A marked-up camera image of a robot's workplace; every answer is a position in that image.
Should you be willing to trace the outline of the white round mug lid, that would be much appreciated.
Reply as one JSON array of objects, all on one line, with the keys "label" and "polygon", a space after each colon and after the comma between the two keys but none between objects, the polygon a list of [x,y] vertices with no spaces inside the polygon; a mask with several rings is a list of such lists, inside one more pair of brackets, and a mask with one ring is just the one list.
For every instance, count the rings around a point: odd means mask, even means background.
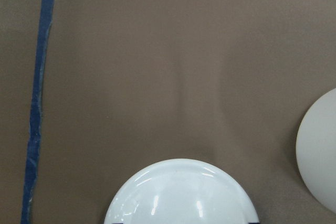
[{"label": "white round mug lid", "polygon": [[117,191],[105,223],[259,223],[242,186],[229,174],[194,159],[145,167]]}]

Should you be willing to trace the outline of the white enamel mug blue rim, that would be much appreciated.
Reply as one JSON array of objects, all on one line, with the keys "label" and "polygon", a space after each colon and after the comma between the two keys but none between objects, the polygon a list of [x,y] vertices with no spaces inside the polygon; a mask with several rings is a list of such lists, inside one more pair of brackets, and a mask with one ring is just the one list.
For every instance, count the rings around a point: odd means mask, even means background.
[{"label": "white enamel mug blue rim", "polygon": [[335,212],[335,89],[321,96],[304,115],[296,138],[296,160],[308,190]]}]

